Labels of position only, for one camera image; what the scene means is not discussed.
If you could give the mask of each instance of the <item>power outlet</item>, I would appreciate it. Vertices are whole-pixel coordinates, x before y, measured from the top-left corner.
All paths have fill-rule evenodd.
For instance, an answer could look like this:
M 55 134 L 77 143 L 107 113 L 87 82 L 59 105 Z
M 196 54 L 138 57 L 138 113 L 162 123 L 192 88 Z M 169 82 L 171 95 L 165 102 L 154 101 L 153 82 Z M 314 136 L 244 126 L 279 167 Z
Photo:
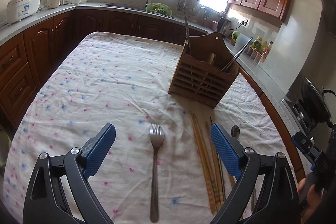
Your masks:
M 242 19 L 239 23 L 241 23 L 243 26 L 246 26 L 247 22 L 248 22 L 247 19 Z

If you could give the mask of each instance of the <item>dish soap bottle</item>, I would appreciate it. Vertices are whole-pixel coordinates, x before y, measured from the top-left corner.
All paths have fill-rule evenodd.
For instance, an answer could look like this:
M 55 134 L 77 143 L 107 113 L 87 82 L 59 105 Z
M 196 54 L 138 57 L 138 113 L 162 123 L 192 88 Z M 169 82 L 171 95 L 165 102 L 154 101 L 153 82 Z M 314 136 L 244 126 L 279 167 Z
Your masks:
M 252 48 L 255 49 L 255 50 L 259 50 L 260 49 L 260 46 L 261 46 L 261 43 L 262 43 L 262 38 L 261 37 L 258 37 L 252 44 Z

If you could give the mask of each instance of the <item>countertop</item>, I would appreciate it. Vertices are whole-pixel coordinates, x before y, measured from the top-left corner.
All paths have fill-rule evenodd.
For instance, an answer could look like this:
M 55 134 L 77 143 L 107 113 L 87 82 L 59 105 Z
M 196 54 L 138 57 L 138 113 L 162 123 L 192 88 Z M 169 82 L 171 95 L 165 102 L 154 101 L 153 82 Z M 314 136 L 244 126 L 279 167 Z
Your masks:
M 87 2 L 87 3 L 82 3 L 79 5 L 66 4 L 66 5 L 60 6 L 55 9 L 44 8 L 42 11 L 37 12 L 34 15 L 31 15 L 29 17 L 26 17 L 20 22 L 13 23 L 12 25 L 5 25 L 4 27 L 2 27 L 0 29 L 0 46 L 6 43 L 8 40 L 10 40 L 15 35 L 19 34 L 20 32 L 28 29 L 29 27 L 37 23 L 40 23 L 48 18 L 54 17 L 61 13 L 75 10 L 75 9 L 110 10 L 110 11 L 116 11 L 116 12 L 130 13 L 130 14 L 157 18 L 160 20 L 165 20 L 168 22 L 172 22 L 172 23 L 184 26 L 184 19 L 181 19 L 181 18 L 170 18 L 170 17 L 165 17 L 165 16 L 161 16 L 158 14 L 153 14 L 153 13 L 140 11 L 140 10 L 131 10 L 131 9 L 125 9 L 125 8 L 120 8 L 120 7 L 102 6 L 106 4 L 107 3 Z M 188 22 L 188 24 L 191 29 L 194 29 L 200 32 L 207 32 L 207 33 L 213 32 L 211 29 L 201 26 L 200 24 L 195 23 L 195 22 Z
M 12 25 L 5 25 L 3 28 L 0 29 L 0 46 L 6 43 L 9 39 L 14 37 L 15 35 L 19 34 L 20 32 L 24 31 L 25 29 L 38 24 L 48 18 L 54 17 L 61 13 L 74 10 L 74 9 L 94 9 L 94 10 L 111 10 L 123 13 L 131 13 L 137 15 L 148 16 L 152 18 L 157 18 L 161 20 L 165 20 L 168 22 L 172 22 L 175 24 L 183 25 L 184 26 L 184 19 L 180 18 L 169 18 L 153 13 L 148 13 L 145 11 L 140 10 L 130 10 L 125 8 L 119 7 L 108 7 L 102 6 L 106 5 L 107 3 L 84 3 L 79 5 L 63 5 L 56 9 L 44 9 L 40 12 L 37 12 L 34 15 L 31 15 L 20 22 L 16 22 Z M 195 22 L 188 22 L 189 27 L 191 29 L 211 33 L 213 30 L 201 26 Z M 225 44 L 229 51 L 234 55 L 238 52 L 238 48 L 234 47 L 230 44 L 230 41 L 226 40 Z M 282 118 L 287 130 L 289 131 L 290 135 L 294 135 L 296 132 L 299 131 L 299 128 L 294 121 L 293 117 L 285 107 L 282 102 L 283 98 L 286 98 L 283 91 L 278 87 L 278 85 L 266 74 L 266 72 L 250 57 L 247 56 L 246 53 L 242 53 L 241 56 L 237 60 L 238 64 L 251 76 L 251 78 L 259 85 L 263 93 L 267 96 L 267 98 L 271 101 L 272 105 L 275 107 L 276 111 Z M 303 167 L 305 172 L 307 173 L 310 170 L 311 164 L 308 160 L 299 152 L 300 158 L 303 163 Z

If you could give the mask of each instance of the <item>fork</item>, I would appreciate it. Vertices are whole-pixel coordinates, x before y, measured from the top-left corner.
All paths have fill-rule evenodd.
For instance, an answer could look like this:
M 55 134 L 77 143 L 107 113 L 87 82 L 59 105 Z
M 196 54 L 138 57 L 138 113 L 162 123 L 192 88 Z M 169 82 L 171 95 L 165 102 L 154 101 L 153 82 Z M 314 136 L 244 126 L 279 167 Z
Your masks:
M 163 129 L 159 124 L 151 123 L 149 127 L 149 138 L 152 142 L 154 149 L 150 220 L 152 223 L 156 223 L 159 220 L 157 158 L 159 148 L 161 147 L 163 140 L 165 139 L 165 133 L 163 132 Z

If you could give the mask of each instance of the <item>human hand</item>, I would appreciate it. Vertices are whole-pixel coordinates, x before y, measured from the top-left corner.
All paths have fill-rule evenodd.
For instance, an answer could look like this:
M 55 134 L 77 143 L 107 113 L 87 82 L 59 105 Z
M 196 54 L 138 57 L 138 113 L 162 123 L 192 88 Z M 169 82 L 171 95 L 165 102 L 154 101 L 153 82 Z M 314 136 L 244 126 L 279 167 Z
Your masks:
M 298 195 L 301 194 L 303 188 L 305 187 L 306 179 L 301 180 L 297 187 Z M 311 214 L 316 210 L 316 208 L 321 203 L 321 196 L 315 192 L 315 184 L 313 184 L 307 194 L 307 203 L 309 205 L 308 209 L 301 216 L 301 224 L 305 223 L 305 221 L 311 216 Z

